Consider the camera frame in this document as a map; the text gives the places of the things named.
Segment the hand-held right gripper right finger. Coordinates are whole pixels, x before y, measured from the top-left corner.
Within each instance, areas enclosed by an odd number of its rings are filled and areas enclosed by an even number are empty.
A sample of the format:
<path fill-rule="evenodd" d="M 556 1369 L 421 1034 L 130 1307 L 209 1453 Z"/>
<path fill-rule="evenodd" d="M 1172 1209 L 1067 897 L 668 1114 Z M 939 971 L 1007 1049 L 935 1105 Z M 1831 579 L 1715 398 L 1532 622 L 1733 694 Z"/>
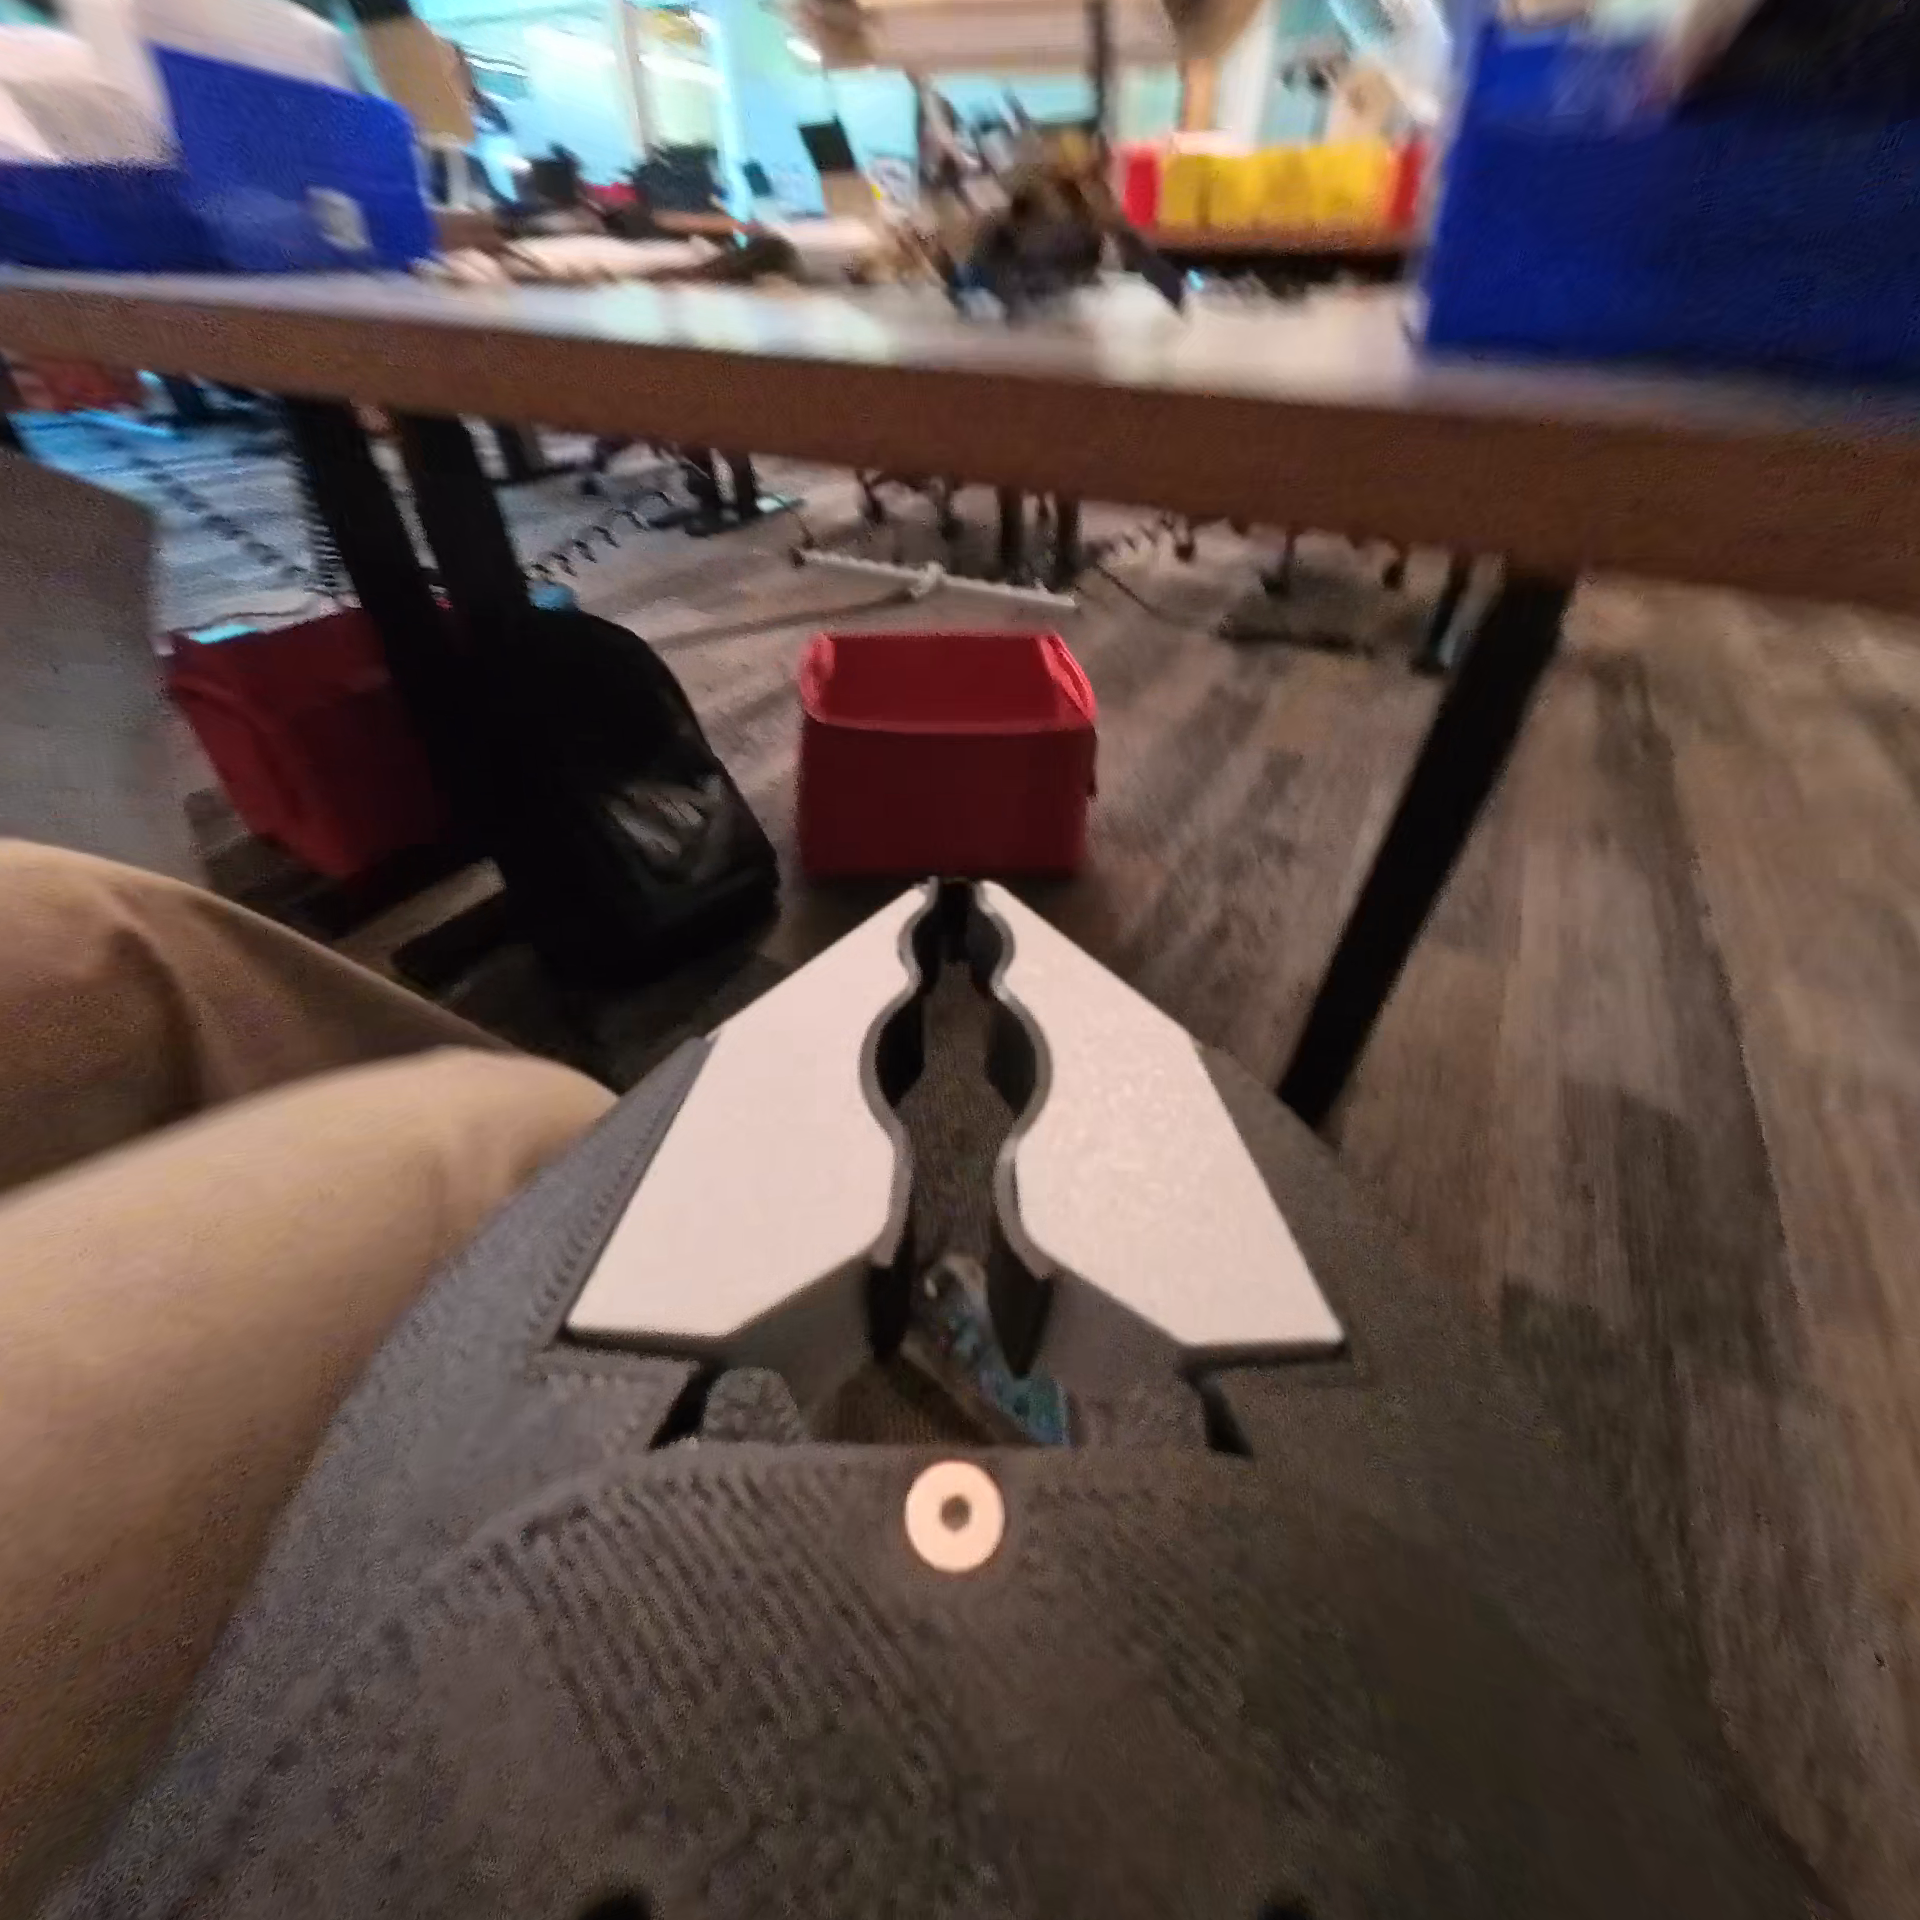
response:
<path fill-rule="evenodd" d="M 988 1266 L 1007 1362 L 1110 1394 L 1343 1353 L 1197 1039 L 993 879 L 966 962 L 1010 1118 Z"/>

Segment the dark lego model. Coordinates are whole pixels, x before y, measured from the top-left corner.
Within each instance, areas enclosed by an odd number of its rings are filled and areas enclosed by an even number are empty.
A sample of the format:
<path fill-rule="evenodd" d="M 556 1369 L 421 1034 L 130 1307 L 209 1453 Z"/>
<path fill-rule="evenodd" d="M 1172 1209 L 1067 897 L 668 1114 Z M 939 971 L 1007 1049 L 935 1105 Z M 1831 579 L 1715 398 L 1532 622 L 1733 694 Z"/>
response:
<path fill-rule="evenodd" d="M 1124 218 L 1103 163 L 1054 155 L 1012 171 L 1002 204 L 969 218 L 943 250 L 941 284 L 959 311 L 993 305 L 1019 319 L 1095 289 L 1106 268 L 1183 314 L 1187 274 Z"/>

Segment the grey panel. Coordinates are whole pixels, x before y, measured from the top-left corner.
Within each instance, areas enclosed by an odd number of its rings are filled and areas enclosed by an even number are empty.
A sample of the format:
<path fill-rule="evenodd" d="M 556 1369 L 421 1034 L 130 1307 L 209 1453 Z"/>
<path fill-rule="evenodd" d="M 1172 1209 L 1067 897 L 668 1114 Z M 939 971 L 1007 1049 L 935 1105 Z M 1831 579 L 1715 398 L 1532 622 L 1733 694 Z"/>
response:
<path fill-rule="evenodd" d="M 154 516 L 3 454 L 3 835 L 201 883 L 159 689 Z"/>

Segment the dark blue object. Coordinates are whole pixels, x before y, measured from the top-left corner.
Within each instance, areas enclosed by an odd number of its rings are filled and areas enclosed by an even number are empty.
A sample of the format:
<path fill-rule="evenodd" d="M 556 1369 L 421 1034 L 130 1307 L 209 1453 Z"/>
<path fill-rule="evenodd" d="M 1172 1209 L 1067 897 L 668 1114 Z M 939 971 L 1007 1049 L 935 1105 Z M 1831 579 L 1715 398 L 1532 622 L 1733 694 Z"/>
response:
<path fill-rule="evenodd" d="M 1007 1362 L 985 1266 L 947 1253 L 909 1291 L 901 1358 L 990 1445 L 1062 1449 L 1071 1441 L 1067 1394 L 1046 1374 Z"/>

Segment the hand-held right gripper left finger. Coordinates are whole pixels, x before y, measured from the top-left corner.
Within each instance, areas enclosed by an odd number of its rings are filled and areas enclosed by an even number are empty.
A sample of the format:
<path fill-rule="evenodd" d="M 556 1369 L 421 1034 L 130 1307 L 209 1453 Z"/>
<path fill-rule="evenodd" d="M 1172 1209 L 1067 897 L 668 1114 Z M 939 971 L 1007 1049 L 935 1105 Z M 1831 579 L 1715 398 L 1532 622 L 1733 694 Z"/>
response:
<path fill-rule="evenodd" d="M 901 1106 L 941 964 L 941 885 L 924 879 L 711 1031 L 567 1313 L 574 1342 L 761 1369 L 818 1405 L 898 1339 Z"/>

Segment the black backpack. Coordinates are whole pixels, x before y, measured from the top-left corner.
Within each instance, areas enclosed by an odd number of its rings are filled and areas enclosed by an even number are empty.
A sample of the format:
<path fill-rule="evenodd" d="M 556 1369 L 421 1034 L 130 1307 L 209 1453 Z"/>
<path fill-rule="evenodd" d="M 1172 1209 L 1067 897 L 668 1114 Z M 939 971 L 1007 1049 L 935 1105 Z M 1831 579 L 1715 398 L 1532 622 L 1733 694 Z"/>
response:
<path fill-rule="evenodd" d="M 513 885 L 563 980 L 625 991 L 772 917 L 772 838 L 642 636 L 534 599 L 499 693 L 518 780 Z"/>

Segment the red plastic bin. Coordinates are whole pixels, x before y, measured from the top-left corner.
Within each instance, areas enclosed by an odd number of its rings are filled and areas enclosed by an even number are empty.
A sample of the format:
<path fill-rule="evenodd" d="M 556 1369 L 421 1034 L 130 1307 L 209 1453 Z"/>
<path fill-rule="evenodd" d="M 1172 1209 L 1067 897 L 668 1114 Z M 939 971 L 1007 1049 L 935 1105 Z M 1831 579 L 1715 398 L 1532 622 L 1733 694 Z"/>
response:
<path fill-rule="evenodd" d="M 298 866 L 361 879 L 447 842 L 447 805 L 361 609 L 172 630 L 159 670 L 231 812 Z"/>

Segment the blue plastic bin white label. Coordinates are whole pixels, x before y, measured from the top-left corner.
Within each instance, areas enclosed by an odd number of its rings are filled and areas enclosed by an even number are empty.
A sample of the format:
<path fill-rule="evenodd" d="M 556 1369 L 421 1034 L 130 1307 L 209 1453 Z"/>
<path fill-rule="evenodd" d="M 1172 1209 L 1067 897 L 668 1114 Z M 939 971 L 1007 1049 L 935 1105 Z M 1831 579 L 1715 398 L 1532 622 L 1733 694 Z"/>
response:
<path fill-rule="evenodd" d="M 439 250 L 394 102 L 159 46 L 162 161 L 9 161 L 3 259 L 35 271 L 405 271 Z"/>

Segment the red fabric bin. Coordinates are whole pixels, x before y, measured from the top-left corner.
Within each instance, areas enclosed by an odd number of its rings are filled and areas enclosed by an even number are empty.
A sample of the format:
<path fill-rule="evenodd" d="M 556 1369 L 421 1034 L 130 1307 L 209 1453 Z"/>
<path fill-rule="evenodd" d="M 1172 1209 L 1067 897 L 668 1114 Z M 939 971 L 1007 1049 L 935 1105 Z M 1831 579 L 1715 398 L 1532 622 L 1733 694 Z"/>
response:
<path fill-rule="evenodd" d="M 1069 878 L 1097 698 L 1055 630 L 815 630 L 797 666 L 812 879 Z"/>

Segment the person's leg in tan pants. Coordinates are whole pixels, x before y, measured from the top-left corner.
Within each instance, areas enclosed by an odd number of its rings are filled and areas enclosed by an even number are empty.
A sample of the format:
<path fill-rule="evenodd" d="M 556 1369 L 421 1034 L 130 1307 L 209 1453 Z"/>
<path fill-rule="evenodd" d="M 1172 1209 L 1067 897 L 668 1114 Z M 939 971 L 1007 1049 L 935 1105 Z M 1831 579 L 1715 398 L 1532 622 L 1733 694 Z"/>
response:
<path fill-rule="evenodd" d="M 385 1338 L 613 1105 L 561 1063 L 439 1046 L 5 1199 L 5 1914 L 175 1718 Z"/>
<path fill-rule="evenodd" d="M 307 1079 L 506 1039 L 182 879 L 3 844 L 3 1191 Z"/>

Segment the white rod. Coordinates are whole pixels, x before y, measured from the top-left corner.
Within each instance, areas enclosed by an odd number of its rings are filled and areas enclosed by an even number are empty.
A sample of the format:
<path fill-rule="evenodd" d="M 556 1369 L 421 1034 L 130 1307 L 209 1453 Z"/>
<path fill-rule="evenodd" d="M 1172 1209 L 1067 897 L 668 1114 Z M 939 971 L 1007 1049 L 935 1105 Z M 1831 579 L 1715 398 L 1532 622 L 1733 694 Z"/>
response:
<path fill-rule="evenodd" d="M 994 601 L 1005 609 L 1021 609 L 1035 613 L 1077 613 L 1078 596 L 1075 593 L 1055 593 L 1035 586 L 982 581 L 972 573 L 953 571 L 938 561 L 921 564 L 905 564 L 895 561 L 868 561 L 845 550 L 833 550 L 815 545 L 801 545 L 788 550 L 788 562 L 796 569 L 837 571 L 850 579 L 885 586 L 908 601 L 924 601 L 935 593 L 964 593 L 974 599 Z"/>

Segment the black table leg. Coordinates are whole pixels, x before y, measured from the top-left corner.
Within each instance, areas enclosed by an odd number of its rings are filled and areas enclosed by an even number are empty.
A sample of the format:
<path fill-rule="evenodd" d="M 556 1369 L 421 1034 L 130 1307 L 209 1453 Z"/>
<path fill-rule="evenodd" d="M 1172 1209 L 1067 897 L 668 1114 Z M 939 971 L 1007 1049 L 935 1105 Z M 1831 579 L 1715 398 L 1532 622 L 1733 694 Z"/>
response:
<path fill-rule="evenodd" d="M 1278 1081 L 1281 1105 L 1311 1130 L 1346 1095 L 1498 791 L 1556 658 L 1574 593 L 1574 575 L 1507 571 L 1457 658 Z"/>
<path fill-rule="evenodd" d="M 421 557 L 357 411 L 346 401 L 298 395 L 282 411 L 453 823 L 531 919 L 539 879 L 534 755 L 513 668 L 532 604 L 473 437 L 458 417 L 394 421 L 427 548 Z"/>

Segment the row of yellow bins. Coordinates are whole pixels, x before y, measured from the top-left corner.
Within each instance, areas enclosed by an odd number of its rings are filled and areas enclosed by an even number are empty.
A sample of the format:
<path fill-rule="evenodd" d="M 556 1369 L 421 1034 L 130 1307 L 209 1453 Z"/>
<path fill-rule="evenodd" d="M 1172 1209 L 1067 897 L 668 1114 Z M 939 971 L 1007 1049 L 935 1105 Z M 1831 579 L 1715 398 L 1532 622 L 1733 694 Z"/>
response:
<path fill-rule="evenodd" d="M 1170 244 L 1405 237 L 1429 140 L 1187 150 L 1132 141 L 1113 161 L 1123 214 Z"/>

